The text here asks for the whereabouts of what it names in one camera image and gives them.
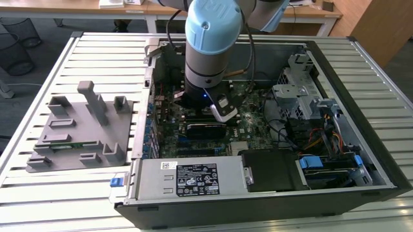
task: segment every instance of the white slatted table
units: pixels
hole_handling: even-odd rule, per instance
[[[135,102],[134,135],[146,75],[144,45],[152,37],[146,34],[85,33],[81,38],[69,39],[0,159],[0,232],[139,231],[116,213],[108,201],[108,181],[116,173],[128,171],[128,165],[36,174],[27,173],[24,167],[48,118],[45,104],[52,96],[59,95],[67,96],[72,102],[84,101],[76,93],[81,80],[95,82],[95,91],[104,100],[124,95]],[[255,39],[317,42],[406,177],[413,180],[412,103],[358,44],[343,38],[257,36]],[[409,192],[386,202],[369,203],[341,216],[167,231],[401,232],[412,231],[412,215],[413,192]]]

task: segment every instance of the white cable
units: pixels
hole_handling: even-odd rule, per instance
[[[21,84],[8,84],[8,86],[43,86],[43,85],[33,83],[21,83]]]

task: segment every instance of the light blue robot joint cap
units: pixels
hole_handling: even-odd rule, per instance
[[[235,0],[194,0],[188,7],[186,36],[202,54],[223,53],[235,43],[243,17]]]

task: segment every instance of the sticker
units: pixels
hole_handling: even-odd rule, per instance
[[[178,197],[219,194],[216,163],[179,165],[175,168]]]
[[[160,169],[176,169],[178,162],[162,162]]]
[[[142,14],[143,11],[127,11],[127,13],[136,13],[136,14]]]

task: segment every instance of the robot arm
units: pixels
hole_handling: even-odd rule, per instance
[[[289,0],[152,0],[187,11],[186,85],[175,103],[186,108],[210,107],[219,122],[238,113],[240,95],[231,96],[222,79],[230,51],[244,24],[274,31]]]

